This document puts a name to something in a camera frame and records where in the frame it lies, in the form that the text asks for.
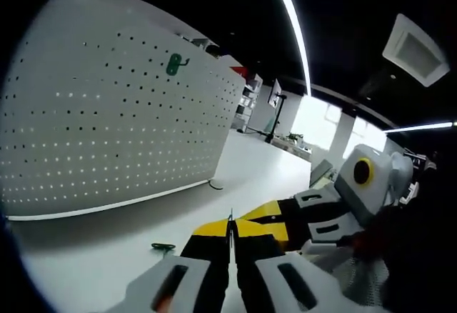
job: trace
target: led light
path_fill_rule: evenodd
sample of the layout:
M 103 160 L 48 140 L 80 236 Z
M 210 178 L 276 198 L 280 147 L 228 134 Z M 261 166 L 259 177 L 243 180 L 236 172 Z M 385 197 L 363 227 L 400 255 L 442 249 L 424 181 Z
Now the led light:
M 420 125 L 420 126 L 412 126 L 412 127 L 404 127 L 402 129 L 389 129 L 384 131 L 385 133 L 395 133 L 395 132 L 405 132 L 405 131 L 420 131 L 422 129 L 445 129 L 448 127 L 452 127 L 452 122 L 441 122 L 439 124 L 429 124 L 429 125 Z
M 297 13 L 295 12 L 292 0 L 283 0 L 283 3 L 284 6 L 286 6 L 288 17 L 291 20 L 293 32 L 295 33 L 295 38 L 298 44 L 298 50 L 300 51 L 301 63 L 303 64 L 303 70 L 305 73 L 306 93 L 311 96 L 311 78 L 309 76 L 308 58 L 306 57 L 305 43 L 303 41 L 303 34 L 301 33 Z

